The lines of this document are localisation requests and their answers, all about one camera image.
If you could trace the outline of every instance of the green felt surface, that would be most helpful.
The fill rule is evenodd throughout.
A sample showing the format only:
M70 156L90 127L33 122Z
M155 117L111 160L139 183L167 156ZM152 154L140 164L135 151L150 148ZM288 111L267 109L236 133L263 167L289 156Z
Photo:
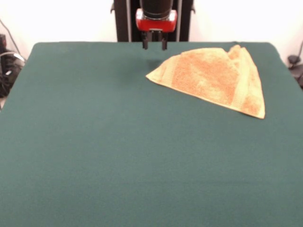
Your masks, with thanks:
M145 78L235 43L34 46L0 113L1 227L302 227L303 93L267 43L259 120Z

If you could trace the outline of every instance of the metal frame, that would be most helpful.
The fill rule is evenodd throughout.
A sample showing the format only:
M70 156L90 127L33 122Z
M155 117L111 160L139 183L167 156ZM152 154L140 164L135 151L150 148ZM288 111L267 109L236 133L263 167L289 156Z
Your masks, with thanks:
M128 42L127 3L126 0L114 0L116 30L118 42Z

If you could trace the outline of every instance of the orange towel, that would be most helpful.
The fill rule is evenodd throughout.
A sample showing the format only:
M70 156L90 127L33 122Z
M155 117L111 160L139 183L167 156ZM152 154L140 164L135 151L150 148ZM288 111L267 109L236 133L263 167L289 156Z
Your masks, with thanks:
M203 48L173 56L146 76L154 83L260 119L265 105L258 70L245 48Z

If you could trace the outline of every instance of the black cable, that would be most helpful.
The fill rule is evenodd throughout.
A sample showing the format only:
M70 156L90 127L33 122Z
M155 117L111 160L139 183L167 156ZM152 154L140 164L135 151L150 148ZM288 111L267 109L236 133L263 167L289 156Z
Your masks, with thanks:
M20 54L20 50L18 49L18 47L17 47L17 45L16 45L16 43L15 43L15 40L13 39L13 36L11 35L9 29L5 26L5 24L2 22L1 19L0 19L0 23L1 23L2 26L7 30L8 34L9 34L9 36L10 36L10 39L12 40L12 42L13 42L13 44L14 44L16 50L17 50L17 52Z
M301 47L300 47L300 51L299 51L299 54L298 54L298 57L300 57L301 53L302 53L302 48L303 48L303 41L301 43Z

